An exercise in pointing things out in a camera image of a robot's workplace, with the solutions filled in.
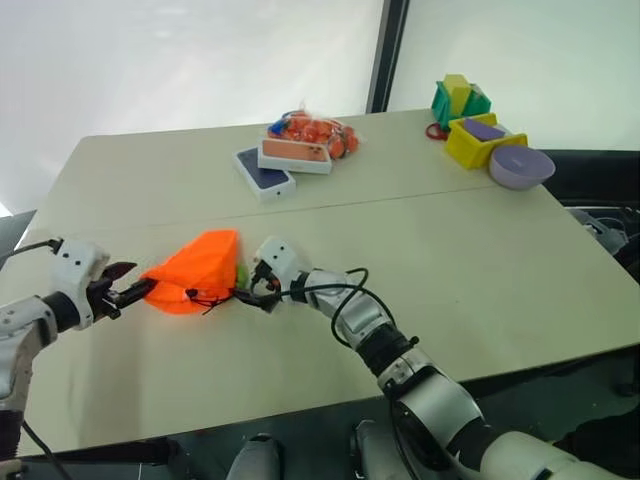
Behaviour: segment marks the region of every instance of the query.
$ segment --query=orange ball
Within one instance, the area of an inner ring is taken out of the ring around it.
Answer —
[[[291,128],[287,128],[284,132],[282,132],[282,138],[286,140],[300,140],[300,132],[293,130]]]
[[[360,142],[358,141],[358,137],[353,134],[347,135],[347,150],[349,150],[350,152],[355,152],[356,150],[358,150],[359,144]]]
[[[308,117],[293,117],[291,119],[291,126],[289,128],[293,128],[294,130],[302,131],[304,127],[311,123],[311,119]]]
[[[302,141],[315,143],[318,140],[318,129],[309,124],[302,129]]]
[[[341,158],[345,153],[345,145],[340,135],[334,135],[329,139],[329,145],[327,146],[329,155],[331,158]]]
[[[331,134],[333,133],[333,126],[326,120],[320,120],[316,128],[318,129],[318,133],[320,135],[331,136]]]

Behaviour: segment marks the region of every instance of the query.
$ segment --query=purple sponge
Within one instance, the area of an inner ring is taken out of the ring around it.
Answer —
[[[472,118],[464,119],[464,129],[482,142],[504,137],[504,132],[497,128],[480,123]]]

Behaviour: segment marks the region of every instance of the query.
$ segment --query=white backdrop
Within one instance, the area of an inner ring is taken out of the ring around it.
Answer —
[[[540,148],[640,149],[640,1],[414,0],[389,110],[462,73]]]
[[[0,203],[37,208],[87,135],[267,122],[301,102],[364,113],[381,11],[382,0],[2,0]]]

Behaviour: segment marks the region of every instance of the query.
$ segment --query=yellow container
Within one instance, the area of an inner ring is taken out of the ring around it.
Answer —
[[[485,113],[468,118],[473,118],[477,122],[484,123],[485,125],[492,127],[498,124],[498,120],[494,113]],[[496,140],[483,142],[467,132],[464,129],[463,122],[464,118],[451,120],[449,122],[451,133],[449,133],[449,139],[447,140],[444,149],[464,168],[480,168],[486,166],[489,163],[491,151],[500,145],[527,146],[527,135],[524,133],[505,135],[504,137],[497,138]]]

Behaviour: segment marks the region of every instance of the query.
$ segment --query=lavender bowl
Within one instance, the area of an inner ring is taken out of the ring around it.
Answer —
[[[520,145],[496,147],[491,153],[489,173],[500,185],[527,190],[551,177],[556,166],[547,155]]]

